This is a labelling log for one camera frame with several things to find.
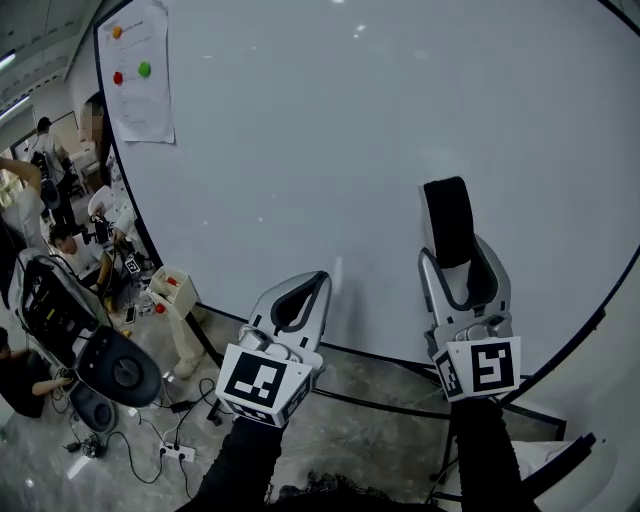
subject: white marker board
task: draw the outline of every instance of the white marker board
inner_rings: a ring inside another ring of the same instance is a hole
[[[207,306],[326,270],[325,342],[429,362],[417,186],[460,175],[528,373],[640,240],[640,38],[595,0],[181,0],[168,56],[176,144],[116,143]]]

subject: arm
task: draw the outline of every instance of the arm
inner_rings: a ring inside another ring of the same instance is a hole
[[[452,404],[457,435],[464,512],[476,510],[537,511],[520,492],[520,469],[502,420],[502,409],[489,399]]]
[[[102,288],[106,281],[109,279],[109,274],[111,273],[111,267],[113,266],[113,262],[111,258],[106,252],[102,253],[100,257],[100,275],[96,280],[96,284],[99,288]]]
[[[38,195],[40,195],[40,180],[42,176],[40,169],[29,162],[23,162],[21,160],[9,160],[7,158],[0,157],[0,169],[6,169],[12,174],[15,174],[22,181],[26,181],[27,185],[33,187]]]
[[[282,453],[284,430],[245,418],[236,419],[231,433],[193,501],[181,510],[209,510],[212,504],[234,507],[260,507]]]
[[[62,386],[66,386],[67,384],[71,384],[71,382],[71,379],[65,378],[36,382],[31,387],[31,393],[33,393],[35,396],[46,395],[47,393],[51,393],[54,389],[61,388]]]

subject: white box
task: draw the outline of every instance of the white box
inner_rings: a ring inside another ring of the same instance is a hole
[[[160,267],[153,275],[147,293],[153,302],[162,304],[169,314],[181,320],[186,318],[198,301],[189,275],[167,266]]]

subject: concrete floor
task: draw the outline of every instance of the concrete floor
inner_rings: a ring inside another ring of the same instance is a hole
[[[122,326],[122,314],[116,316],[115,323]],[[239,326],[214,313],[208,313],[203,323],[220,352],[237,340]],[[133,331],[132,339],[154,357],[163,372],[177,362],[166,316],[138,317],[127,327]],[[434,384],[393,363],[324,347],[321,352],[326,371],[318,387],[386,404],[437,412],[448,409]],[[176,385],[168,392],[174,401],[194,400],[200,396],[200,379],[216,381],[217,376],[218,369],[207,357],[193,377],[174,381]],[[56,405],[62,408],[62,402]],[[223,424],[214,426],[206,419],[209,409],[200,403],[180,430],[181,444],[197,450],[195,463],[185,466],[192,495],[232,425],[232,416],[222,416]],[[160,478],[145,485],[131,473],[127,447],[119,436],[111,439],[104,458],[91,460],[69,479],[69,469],[82,458],[62,448],[74,440],[69,414],[57,414],[47,400],[39,420],[14,415],[8,422],[7,442],[0,444],[0,510],[169,512],[187,502],[176,459],[165,457]],[[147,408],[140,414],[161,434],[177,423],[176,416],[166,409]],[[139,425],[137,414],[130,416],[127,408],[119,407],[119,416],[116,430],[131,444],[137,473],[152,479],[158,472],[160,440],[149,424]],[[506,413],[505,418],[515,440],[552,440],[555,435],[555,427],[550,425],[512,413]],[[84,425],[73,425],[81,438],[88,433]],[[447,426],[443,420],[391,414],[312,394],[296,411],[284,436],[283,453],[272,479],[273,497],[285,484],[304,487],[307,473],[315,470],[344,474],[356,484],[377,488],[396,500],[424,500],[432,485],[429,476],[439,469]]]

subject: white shirt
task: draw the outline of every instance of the white shirt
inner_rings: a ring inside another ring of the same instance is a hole
[[[2,217],[9,226],[22,235],[27,247],[38,249],[43,254],[49,254],[49,249],[40,231],[42,210],[44,210],[44,203],[36,189],[27,185],[14,203],[3,212]]]
[[[47,166],[49,167],[49,179],[56,185],[64,178],[64,169],[56,155],[60,148],[62,148],[62,143],[55,133],[41,133],[36,137],[36,141],[29,149],[29,161],[31,161],[36,151],[45,155]]]
[[[94,272],[100,268],[100,258],[104,254],[104,249],[99,246],[94,240],[91,240],[88,244],[84,243],[82,234],[73,237],[76,241],[78,249],[75,254],[62,254],[62,257],[69,264],[74,273],[80,278],[84,279],[91,272]]]

